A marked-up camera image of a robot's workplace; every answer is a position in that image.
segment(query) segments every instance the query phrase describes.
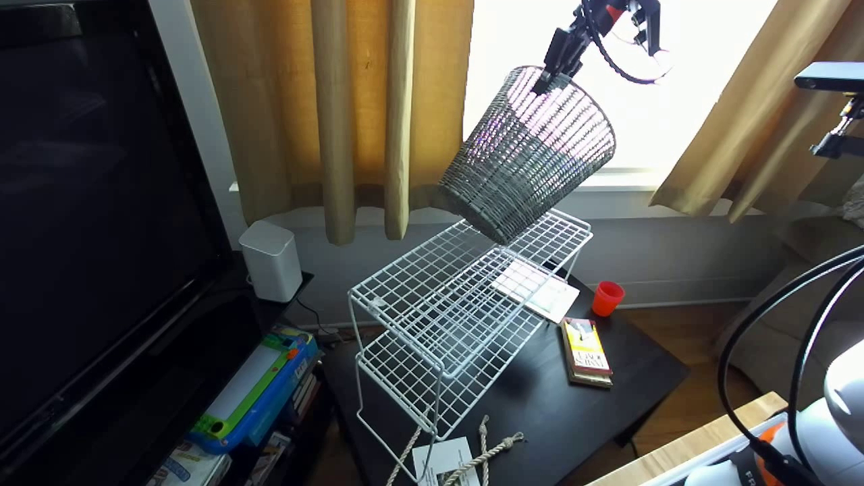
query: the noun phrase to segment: television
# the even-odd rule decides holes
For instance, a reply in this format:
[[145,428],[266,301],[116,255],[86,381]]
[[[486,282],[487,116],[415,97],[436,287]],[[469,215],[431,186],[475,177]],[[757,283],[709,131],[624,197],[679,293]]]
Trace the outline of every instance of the television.
[[257,346],[145,0],[0,7],[0,485],[139,485]]

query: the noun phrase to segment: wall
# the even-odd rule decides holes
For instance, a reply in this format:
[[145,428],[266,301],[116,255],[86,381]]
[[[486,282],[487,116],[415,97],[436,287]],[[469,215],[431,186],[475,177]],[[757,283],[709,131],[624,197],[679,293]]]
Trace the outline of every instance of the wall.
[[[385,240],[377,211],[362,211],[350,247],[327,243],[316,211],[290,211],[270,221],[290,228],[301,270],[313,273],[298,296],[327,325],[348,325],[348,290],[431,239],[451,221],[436,211],[417,211],[405,240]],[[625,287],[625,306],[679,306],[753,297],[782,263],[771,239],[771,219],[586,219],[593,240],[582,250],[574,275],[586,283],[616,278]],[[290,306],[289,316],[309,325],[313,316]]]

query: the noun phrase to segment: black cable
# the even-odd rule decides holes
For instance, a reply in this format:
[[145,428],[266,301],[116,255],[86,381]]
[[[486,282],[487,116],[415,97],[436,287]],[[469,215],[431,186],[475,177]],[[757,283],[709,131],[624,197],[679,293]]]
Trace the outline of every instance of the black cable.
[[581,4],[581,9],[582,9],[586,24],[589,24],[589,35],[590,35],[599,57],[602,57],[620,78],[625,78],[625,82],[632,82],[632,85],[643,85],[643,88],[659,82],[659,78],[640,78],[640,76],[625,73],[625,71],[610,57],[610,53],[605,49],[602,34],[599,34],[599,31],[593,28],[593,23],[590,23],[593,16],[590,16],[589,4]]
[[824,297],[824,304],[818,306],[818,314],[815,314],[815,321],[807,328],[805,339],[801,339],[801,350],[795,355],[795,362],[794,362],[794,374],[790,374],[790,385],[787,385],[787,440],[790,440],[790,448],[795,451],[798,462],[810,468],[807,462],[807,455],[798,443],[798,431],[795,431],[795,404],[798,404],[798,386],[801,386],[801,378],[805,378],[805,367],[807,367],[807,359],[810,359],[810,351],[815,346],[815,339],[820,336],[820,328],[826,325],[828,314],[833,312],[836,301],[847,293],[847,287],[864,273],[864,263],[857,263],[853,270],[847,270],[836,283],[833,290]]
[[307,304],[301,304],[301,297],[298,297],[298,296],[294,296],[294,304],[316,319],[316,328],[319,328],[319,332],[320,332],[320,329],[324,329],[324,325],[320,325],[320,314],[319,314],[319,312],[313,312]]
[[640,458],[636,440],[625,440],[625,447],[629,447],[629,458],[636,460]]
[[739,431],[753,451],[760,448],[764,443],[737,418],[733,409],[728,405],[728,394],[726,394],[726,374],[728,374],[728,358],[737,346],[737,340],[764,316],[768,314],[774,306],[780,306],[782,301],[787,301],[790,296],[795,296],[798,290],[810,287],[813,282],[836,273],[838,267],[847,267],[853,263],[864,259],[864,247],[847,250],[810,270],[805,270],[801,275],[795,275],[794,282],[787,282],[780,293],[768,296],[760,306],[755,306],[743,325],[730,332],[728,343],[721,351],[721,362],[718,362],[718,394],[721,394],[721,405],[724,414],[728,416],[728,421],[733,424],[733,431]]
[[610,57],[610,53],[605,49],[602,38],[597,35],[593,28],[590,28],[590,42],[593,42],[599,57],[602,57],[620,78],[625,78],[625,82],[632,82],[632,85],[643,85],[643,88],[649,88],[649,85],[659,82],[659,78],[640,78],[640,76],[625,73],[625,71]]

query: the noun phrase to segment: black table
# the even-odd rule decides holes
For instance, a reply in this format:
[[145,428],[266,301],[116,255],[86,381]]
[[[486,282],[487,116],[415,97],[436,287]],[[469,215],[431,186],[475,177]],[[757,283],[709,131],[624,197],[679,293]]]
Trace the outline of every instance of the black table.
[[[590,293],[582,290],[568,316],[589,314]],[[613,364],[613,390],[568,386],[556,328],[543,328],[467,414],[451,437],[467,437],[477,455],[477,424],[487,416],[487,448],[513,433],[525,443],[490,460],[490,485],[558,485],[590,455],[613,440],[629,440],[649,412],[682,381],[685,367],[624,319],[599,321],[602,343]],[[352,448],[367,485],[385,485],[394,460],[356,421],[356,346],[332,350],[324,359],[324,381],[336,404],[339,428]],[[363,378],[363,418],[401,451],[415,424]]]

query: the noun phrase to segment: wire basket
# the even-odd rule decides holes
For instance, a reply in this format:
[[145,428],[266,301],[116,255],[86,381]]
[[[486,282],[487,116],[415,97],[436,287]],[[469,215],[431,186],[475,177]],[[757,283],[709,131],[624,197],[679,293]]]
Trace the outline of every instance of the wire basket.
[[510,243],[616,154],[602,108],[571,82],[535,94],[516,69],[443,177],[448,211]]

